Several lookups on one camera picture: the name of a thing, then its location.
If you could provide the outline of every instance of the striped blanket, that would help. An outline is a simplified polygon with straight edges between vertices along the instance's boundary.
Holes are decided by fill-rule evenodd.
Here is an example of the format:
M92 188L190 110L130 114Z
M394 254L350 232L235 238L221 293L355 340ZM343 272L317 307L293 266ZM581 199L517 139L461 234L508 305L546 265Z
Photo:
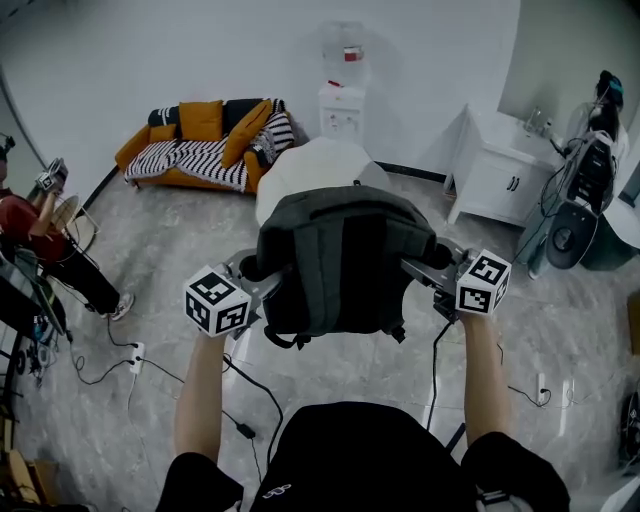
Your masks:
M293 130L284 110L284 102L274 101L272 112L260 133L251 141L248 151L258 155L260 165L271 165L293 140ZM247 185L247 167L244 159L223 168L222 154L229 135L217 142L174 139L149 144L128 165L125 180L160 176L172 167L190 176L224 185L244 192Z

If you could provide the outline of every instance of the black sleeve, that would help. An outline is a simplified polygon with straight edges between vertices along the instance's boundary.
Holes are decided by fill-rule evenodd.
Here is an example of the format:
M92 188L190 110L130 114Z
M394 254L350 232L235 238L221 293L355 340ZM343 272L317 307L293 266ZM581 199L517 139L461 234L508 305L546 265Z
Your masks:
M199 453L176 457L164 483L158 512L206 510L225 512L242 502L242 486L215 462Z
M553 466L505 434L492 432L476 440L462 469L483 492L517 496L533 510L569 510L569 493Z

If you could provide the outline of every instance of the red shirt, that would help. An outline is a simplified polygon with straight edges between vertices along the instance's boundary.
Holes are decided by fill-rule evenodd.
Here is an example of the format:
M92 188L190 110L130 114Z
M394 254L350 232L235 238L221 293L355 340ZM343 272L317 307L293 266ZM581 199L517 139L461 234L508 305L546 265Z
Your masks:
M29 235L40 213L29 201L15 196L9 189L0 190L0 230L13 243L32 249L43 263L62 259L67 243L62 233L49 226L45 236Z

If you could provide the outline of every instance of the person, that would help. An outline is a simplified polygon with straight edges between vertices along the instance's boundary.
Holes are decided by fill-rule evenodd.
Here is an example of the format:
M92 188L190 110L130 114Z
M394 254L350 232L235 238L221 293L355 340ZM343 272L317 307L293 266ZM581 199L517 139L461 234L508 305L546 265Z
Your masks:
M102 317L116 321L126 315L133 305L133 294L120 295L84 252L51 223L62 189L46 196L40 192L31 203L4 188L7 173L6 153L1 151L0 233L11 243L33 250L49 275L84 295Z
M567 489L551 464L510 437L509 396L492 321L467 314L461 320L468 443L461 466L399 409L352 402L307 406L286 425L251 510L491 511L490 504L501 500L511 503L496 510L569 510ZM177 457L159 512L241 505L242 486L216 465L223 351L223 337L199 335L176 408Z
M629 154L629 135L620 121L620 112L624 108L622 82L609 71L602 71L595 96L595 101L581 103L571 114L564 138L565 155L573 151L587 131L604 131L613 141L611 153L620 168Z
M604 70L595 88L595 101L578 105L569 119L562 154L568 158L582 144L589 131L604 131L612 140L611 156L614 161L614 194L619 190L618 171L629 154L629 136L620 121L619 114L624 107L624 89L620 79ZM546 188L542 204L557 204L555 187ZM531 279L538 279L550 267L547 258L547 231L553 223L554 215L543 216L540 208L529 216L525 231L520 236L516 249L517 261L528 266Z

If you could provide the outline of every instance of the sneaker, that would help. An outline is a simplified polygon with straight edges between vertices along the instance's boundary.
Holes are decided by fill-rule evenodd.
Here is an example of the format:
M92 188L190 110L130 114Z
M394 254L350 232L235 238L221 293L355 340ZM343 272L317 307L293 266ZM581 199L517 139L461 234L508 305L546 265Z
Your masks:
M120 297L120 303L118 304L115 313L111 313L109 315L111 320L117 322L123 316L125 316L131 309L131 306L133 306L135 300L136 297L135 295L133 295L133 293L125 293L122 297Z
M540 277L540 274L536 274L532 269L529 269L527 273L529 274L529 279L532 281L535 281Z

